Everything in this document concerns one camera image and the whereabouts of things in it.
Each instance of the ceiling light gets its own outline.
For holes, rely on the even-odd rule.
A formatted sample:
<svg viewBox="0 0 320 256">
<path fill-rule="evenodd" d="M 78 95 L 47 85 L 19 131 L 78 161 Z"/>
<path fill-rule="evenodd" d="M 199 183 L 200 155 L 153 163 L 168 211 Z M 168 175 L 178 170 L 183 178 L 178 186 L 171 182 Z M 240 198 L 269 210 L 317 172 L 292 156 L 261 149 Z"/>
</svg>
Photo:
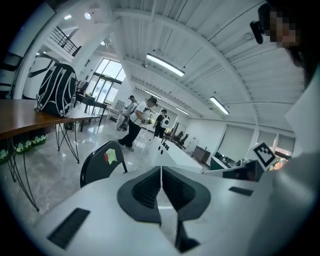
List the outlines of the ceiling light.
<svg viewBox="0 0 320 256">
<path fill-rule="evenodd" d="M 150 95 L 152 95 L 152 96 L 154 96 L 154 97 L 156 97 L 156 98 L 158 98 L 158 99 L 161 99 L 161 97 L 159 97 L 158 95 L 155 95 L 154 93 L 152 93 L 152 92 L 150 92 L 150 91 L 148 91 L 148 90 L 144 90 L 147 94 L 150 94 Z"/>
<path fill-rule="evenodd" d="M 91 19 L 91 14 L 88 13 L 88 12 L 86 12 L 86 13 L 84 14 L 84 17 L 85 17 L 87 20 L 90 20 L 90 19 Z"/>
<path fill-rule="evenodd" d="M 178 69 L 177 67 L 175 67 L 175 66 L 171 65 L 170 63 L 164 61 L 163 59 L 160 59 L 160 58 L 158 58 L 156 56 L 153 56 L 153 55 L 151 55 L 149 53 L 146 55 L 146 58 L 148 60 L 150 60 L 152 62 L 155 62 L 155 63 L 165 67 L 166 69 L 176 73 L 180 77 L 183 77 L 184 74 L 185 74 L 185 72 L 183 72 L 182 70 Z"/>
<path fill-rule="evenodd" d="M 221 103 L 215 98 L 211 97 L 210 100 L 226 115 L 229 115 L 229 111 L 225 109 L 224 106 L 221 105 Z"/>
<path fill-rule="evenodd" d="M 183 113 L 185 113 L 186 115 L 188 115 L 188 116 L 189 116 L 189 113 L 187 113 L 187 112 L 183 111 L 182 109 L 178 108 L 177 106 L 176 106 L 175 108 L 176 108 L 177 110 L 180 110 L 181 112 L 183 112 Z"/>
</svg>

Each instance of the ceiling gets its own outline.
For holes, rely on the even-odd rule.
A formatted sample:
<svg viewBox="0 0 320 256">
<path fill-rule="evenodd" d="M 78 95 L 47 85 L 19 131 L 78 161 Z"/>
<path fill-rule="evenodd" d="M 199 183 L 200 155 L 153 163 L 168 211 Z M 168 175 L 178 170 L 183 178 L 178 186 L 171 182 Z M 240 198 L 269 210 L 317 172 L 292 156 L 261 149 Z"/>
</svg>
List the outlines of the ceiling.
<svg viewBox="0 0 320 256">
<path fill-rule="evenodd" d="M 264 1 L 99 2 L 108 3 L 114 19 L 120 19 L 114 48 L 134 87 L 159 95 L 191 118 L 291 130 L 284 116 L 304 90 L 303 72 L 286 50 L 268 38 L 256 43 L 249 24 L 258 20 L 257 10 Z M 148 53 L 185 75 L 180 77 L 147 60 Z M 230 115 L 210 101 L 212 96 Z"/>
</svg>

